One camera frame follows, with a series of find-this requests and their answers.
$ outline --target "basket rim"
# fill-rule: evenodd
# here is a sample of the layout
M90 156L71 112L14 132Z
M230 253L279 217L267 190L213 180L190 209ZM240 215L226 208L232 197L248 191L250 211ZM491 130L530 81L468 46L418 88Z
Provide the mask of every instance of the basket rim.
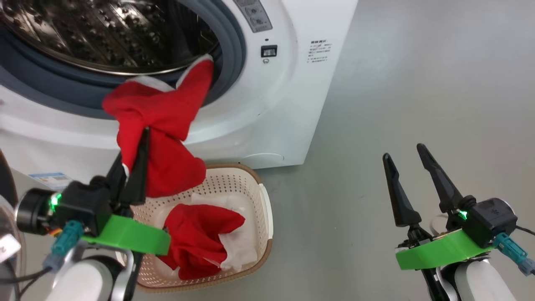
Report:
M262 184L262 180L260 179L258 174L254 170L252 170L250 167L248 167L246 165L239 164L239 163L222 163L222 164L209 164L209 165L207 165L207 169L222 169L222 168L237 168L237 169L244 170L247 173L249 173L255 179L255 181L256 181L256 183L258 185ZM272 238L267 240L266 250L264 251L264 254L262 255L262 258L260 258L260 260L254 266L252 266L252 267L250 267L250 268L248 268L246 270L243 270L243 271L241 271L239 273L227 276L227 277L223 277L223 278L220 278L220 279L217 279L217 280L207 281L207 282L203 282L203 283L180 285L180 286L167 287L167 288L146 287L145 285L140 284L139 282L137 282L136 288L141 290L141 291L144 291L144 292L147 292L147 293L151 293L151 294L164 294L164 293L169 293L169 292L197 290L197 289L207 288L207 287L211 287L213 285L218 285L218 284L221 284L221 283L237 280L237 279L243 278L245 276L248 276L248 275L256 272L258 269L260 269L260 267L268 260L269 254L271 253L271 245L272 245L272 243L273 243L273 239Z

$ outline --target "plastic basket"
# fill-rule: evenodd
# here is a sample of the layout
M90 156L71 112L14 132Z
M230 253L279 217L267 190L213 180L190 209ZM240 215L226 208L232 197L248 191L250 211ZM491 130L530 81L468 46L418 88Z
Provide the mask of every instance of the plastic basket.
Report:
M256 225L256 252L258 260L243 267L241 272L221 271L215 276L183 281L154 255L143 257L137 278L137 287L146 292L162 293L192 290L239 279L258 270L268 259L273 238L273 217L268 193L258 175L241 164L210 165L204 182L188 191L166 198L147 198L145 205L132 207L134 219L162 228L169 212L178 204L191 202L192 193L222 195L241 193L250 200Z

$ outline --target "green bracket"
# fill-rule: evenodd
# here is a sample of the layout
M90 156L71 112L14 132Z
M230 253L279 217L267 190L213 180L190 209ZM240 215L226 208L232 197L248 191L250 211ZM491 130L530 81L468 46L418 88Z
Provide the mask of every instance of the green bracket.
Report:
M396 253L402 270L442 267L476 257L494 247L481 249L463 231L457 230L430 243Z
M112 215L98 237L84 236L90 244L101 244L144 254L167 255L171 236L162 229Z

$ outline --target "floor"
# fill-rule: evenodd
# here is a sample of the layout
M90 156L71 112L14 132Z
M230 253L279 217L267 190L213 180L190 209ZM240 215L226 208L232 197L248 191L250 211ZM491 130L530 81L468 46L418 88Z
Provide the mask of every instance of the floor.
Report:
M427 225L439 214L416 153L425 143L464 194L506 199L535 229L535 37L529 0L361 0L304 165L260 170L271 196L273 250L256 273L135 300L428 300L400 271L381 156ZM535 251L535 239L513 237ZM43 238L28 242L38 268ZM492 263L518 300L535 293L500 253ZM41 300L49 279L25 296Z

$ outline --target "blue cable connector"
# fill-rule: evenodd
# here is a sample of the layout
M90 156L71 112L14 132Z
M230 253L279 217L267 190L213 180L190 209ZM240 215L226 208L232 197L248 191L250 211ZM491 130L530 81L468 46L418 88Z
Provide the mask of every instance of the blue cable connector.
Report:
M524 275L535 273L535 262L528 258L528 254L509 235L503 232L498 234L493 245L509 257Z
M83 225L77 221L68 221L52 245L52 253L44 260L43 268L50 267L53 273L57 272L62 267L67 252L76 246L82 236Z

